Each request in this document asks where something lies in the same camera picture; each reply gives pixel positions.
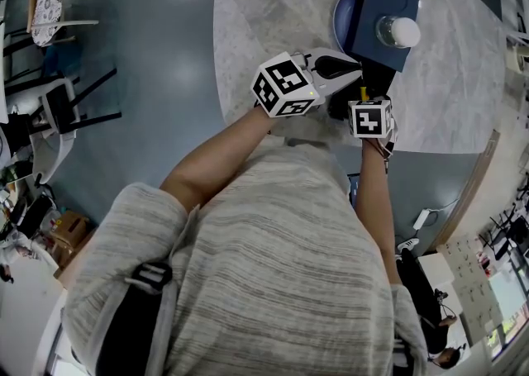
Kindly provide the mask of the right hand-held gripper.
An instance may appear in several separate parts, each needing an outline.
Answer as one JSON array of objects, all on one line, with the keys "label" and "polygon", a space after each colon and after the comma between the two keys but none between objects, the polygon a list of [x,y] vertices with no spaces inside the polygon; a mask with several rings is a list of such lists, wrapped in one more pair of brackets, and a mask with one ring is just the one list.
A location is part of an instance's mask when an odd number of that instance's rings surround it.
[{"label": "right hand-held gripper", "polygon": [[348,113],[349,128],[353,137],[377,140],[383,147],[395,143],[397,125],[389,97],[349,101]]}]

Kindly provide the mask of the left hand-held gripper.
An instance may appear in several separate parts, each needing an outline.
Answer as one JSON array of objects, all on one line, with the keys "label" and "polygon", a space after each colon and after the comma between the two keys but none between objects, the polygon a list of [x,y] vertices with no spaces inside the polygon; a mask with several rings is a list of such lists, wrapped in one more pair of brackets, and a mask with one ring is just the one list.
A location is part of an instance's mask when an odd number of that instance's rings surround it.
[{"label": "left hand-held gripper", "polygon": [[333,77],[314,72],[314,86],[288,52],[261,64],[250,85],[250,92],[269,117],[305,115],[324,98],[341,91],[362,76],[362,65],[339,50],[326,47],[310,49],[313,68],[358,69]]}]

